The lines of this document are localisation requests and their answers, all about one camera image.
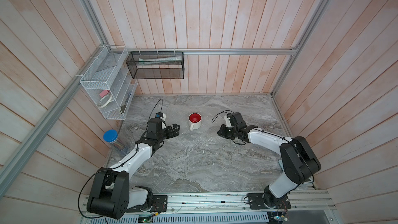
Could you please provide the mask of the red white ceramic mug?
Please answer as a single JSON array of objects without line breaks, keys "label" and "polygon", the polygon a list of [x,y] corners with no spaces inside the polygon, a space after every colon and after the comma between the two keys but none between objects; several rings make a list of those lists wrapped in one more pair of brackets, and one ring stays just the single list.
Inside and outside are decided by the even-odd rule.
[{"label": "red white ceramic mug", "polygon": [[199,113],[192,113],[189,115],[189,128],[190,131],[197,130],[201,127],[202,116]]}]

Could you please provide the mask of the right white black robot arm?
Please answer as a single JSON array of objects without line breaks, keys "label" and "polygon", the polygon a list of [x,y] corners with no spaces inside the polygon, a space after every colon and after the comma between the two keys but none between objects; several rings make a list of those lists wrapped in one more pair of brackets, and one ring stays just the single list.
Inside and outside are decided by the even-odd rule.
[{"label": "right white black robot arm", "polygon": [[304,137],[279,136],[256,125],[247,125],[239,112],[227,110],[224,113],[226,123],[222,124],[217,132],[220,137],[232,142],[239,139],[243,145],[258,145],[281,156],[283,172],[265,187],[261,208],[278,207],[289,192],[309,182],[309,179],[321,170],[321,163]]}]

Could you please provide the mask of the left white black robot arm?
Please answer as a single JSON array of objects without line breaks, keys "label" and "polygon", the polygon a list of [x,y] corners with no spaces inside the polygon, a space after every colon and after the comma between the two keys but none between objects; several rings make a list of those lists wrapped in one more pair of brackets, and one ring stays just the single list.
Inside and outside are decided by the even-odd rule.
[{"label": "left white black robot arm", "polygon": [[100,168],[91,176],[94,179],[87,212],[99,218],[120,219],[130,210],[155,213],[153,193],[147,187],[130,187],[130,180],[140,166],[164,145],[167,139],[179,136],[180,125],[167,126],[164,117],[151,118],[135,147],[110,168]]}]

